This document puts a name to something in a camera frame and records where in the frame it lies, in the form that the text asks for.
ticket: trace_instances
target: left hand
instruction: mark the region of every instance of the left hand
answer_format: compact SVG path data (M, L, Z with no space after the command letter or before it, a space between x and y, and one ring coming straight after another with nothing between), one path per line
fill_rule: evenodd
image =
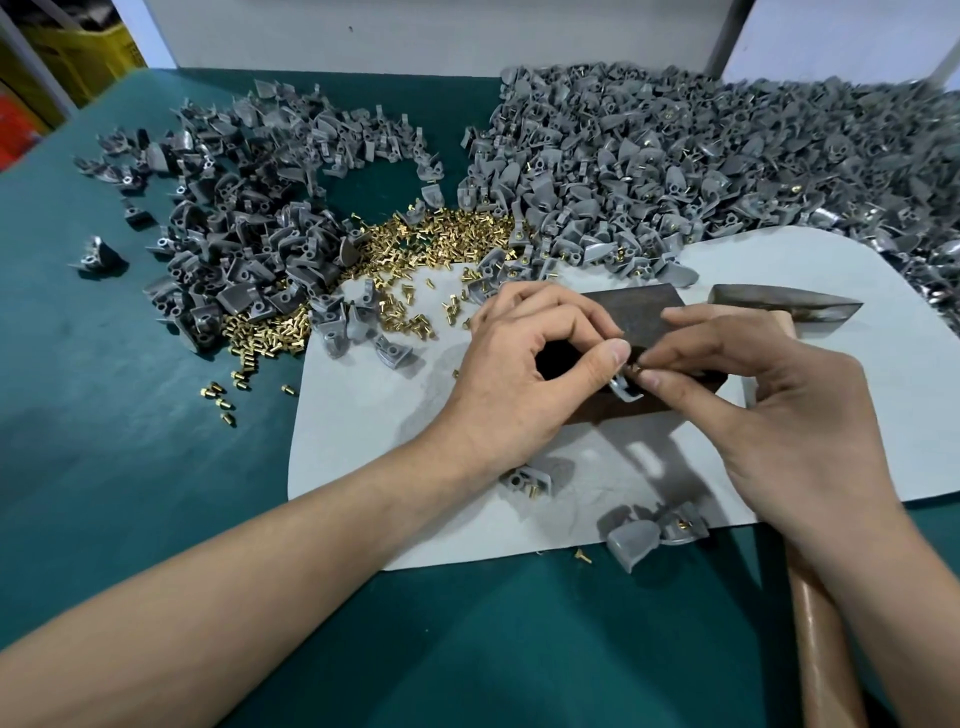
M484 484L549 443L630 355L603 306L548 282L504 284L470 319L470 330L450 399L421 437ZM563 376L544 381L534 357L560 339L584 355Z

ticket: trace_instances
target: table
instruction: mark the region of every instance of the table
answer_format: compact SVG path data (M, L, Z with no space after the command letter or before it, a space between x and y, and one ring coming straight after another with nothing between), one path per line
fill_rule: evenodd
M252 88L250 72L139 71L0 176L0 645L106 587L285 500L300 363L265 361L232 394L237 428L199 396L226 383L226 351L200 357L153 324L140 289L161 263L119 195L74 170L94 135L151 135L183 97L208 105ZM382 103L424 128L446 167L483 126L498 80L261 73L343 108ZM412 162L327 180L344 213L377 221L409 204ZM169 212L173 181L143 206ZM130 262L84 280L66 263L99 234ZM913 504L960 570L960 497ZM628 576L601 546L381 573L227 718L228 726L800 725L790 597L779 537L734 528L661 548ZM865 674L879 694L876 679ZM882 708L875 706L879 713Z

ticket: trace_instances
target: forearm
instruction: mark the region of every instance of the forearm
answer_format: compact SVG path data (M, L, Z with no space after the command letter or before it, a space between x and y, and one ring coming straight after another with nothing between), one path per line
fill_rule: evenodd
M901 509L804 549L907 727L960 716L960 583Z
M468 497L422 443L246 522L0 653L0 723L208 726Z

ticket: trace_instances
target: white mat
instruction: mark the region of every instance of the white mat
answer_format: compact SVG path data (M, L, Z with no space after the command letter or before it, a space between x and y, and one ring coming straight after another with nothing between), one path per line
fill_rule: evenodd
M859 358L867 371L900 497L937 496L960 489L960 340L907 283L873 251L807 228L780 228L698 243L683 263L701 274L682 291L687 303L707 298L714 283L768 283L835 293L865 305L843 326L801 328L804 340ZM454 272L420 270L411 315L423 313L439 340L408 339L418 356L391 372L372 344L352 346L331 361L311 339L290 452L288 497L349 473L420 432L453 387L469 332L450 328L441 302L459 293ZM424 280L437 285L431 291ZM563 267L559 279L578 291L615 288L600 268ZM359 281L346 287L348 298ZM470 313L475 306L467 304ZM742 404L738 377L720 389ZM439 532L409 548L388 568L474 561L601 541L603 526L624 506L657 510L693 499L710 527L756 522L727 478L716 451L673 413L570 425L530 464L553 476L553 498L529 499L496 486Z

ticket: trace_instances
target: teal table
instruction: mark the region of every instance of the teal table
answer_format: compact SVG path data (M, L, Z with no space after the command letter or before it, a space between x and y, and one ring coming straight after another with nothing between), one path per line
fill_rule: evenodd
M463 128L486 125L499 86L278 76L301 89L320 83L343 108L408 112L442 155L448 200L466 170ZM184 97L225 104L252 78L135 73L0 176L0 646L286 499L297 402L279 386L299 383L300 363L266 361L252 391L232 395L238 426L224 426L199 390L228 381L232 357L192 355L153 323L141 288L163 271L144 250L156 229L131 231L119 195L70 161L97 156L96 133L120 125L159 135ZM412 162L327 182L333 205L371 221L420 189ZM143 206L165 217L174 186L152 180ZM130 269L85 280L67 268L91 234ZM960 498L912 512L957 570ZM631 576L604 548L585 551L592 565L560 550L381 573L226 724L800 725L789 590L771 529L659 549Z

